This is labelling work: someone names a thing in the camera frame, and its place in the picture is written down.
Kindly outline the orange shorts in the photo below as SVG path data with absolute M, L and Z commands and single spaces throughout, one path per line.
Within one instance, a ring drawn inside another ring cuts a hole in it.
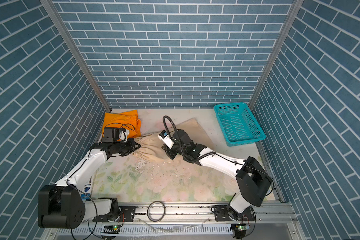
M 102 131 L 104 133 L 105 128 L 124 128 L 130 131 L 128 138 L 137 138 L 141 136 L 141 125 L 137 110 L 117 114 L 105 113 Z

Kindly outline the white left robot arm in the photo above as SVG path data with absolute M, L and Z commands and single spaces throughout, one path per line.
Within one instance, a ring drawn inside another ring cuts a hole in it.
M 133 138 L 127 141 L 93 144 L 84 158 L 53 185 L 45 185 L 38 196 L 38 225 L 40 228 L 75 229 L 85 220 L 117 222 L 121 209 L 116 198 L 88 201 L 85 185 L 110 157 L 127 156 L 141 147 Z

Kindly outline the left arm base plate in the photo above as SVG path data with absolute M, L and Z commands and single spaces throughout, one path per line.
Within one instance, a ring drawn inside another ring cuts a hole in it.
M 94 223 L 122 223 L 133 222 L 136 212 L 135 206 L 111 207 L 108 214 L 93 218 Z

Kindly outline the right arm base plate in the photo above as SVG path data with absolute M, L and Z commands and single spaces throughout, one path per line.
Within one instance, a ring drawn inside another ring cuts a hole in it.
M 255 211 L 252 207 L 246 208 L 242 213 L 237 213 L 233 208 L 223 205 L 215 205 L 211 207 L 211 211 L 214 214 L 216 222 L 227 222 L 227 221 L 254 221 Z

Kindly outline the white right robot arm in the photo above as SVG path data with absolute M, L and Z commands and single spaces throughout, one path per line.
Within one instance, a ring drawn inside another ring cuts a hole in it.
M 184 130 L 176 131 L 173 136 L 163 130 L 158 138 L 163 141 L 162 149 L 170 159 L 181 155 L 188 163 L 215 169 L 235 179 L 239 192 L 229 203 L 235 213 L 241 214 L 250 206 L 262 205 L 273 180 L 255 158 L 244 160 L 217 153 L 205 145 L 194 143 Z

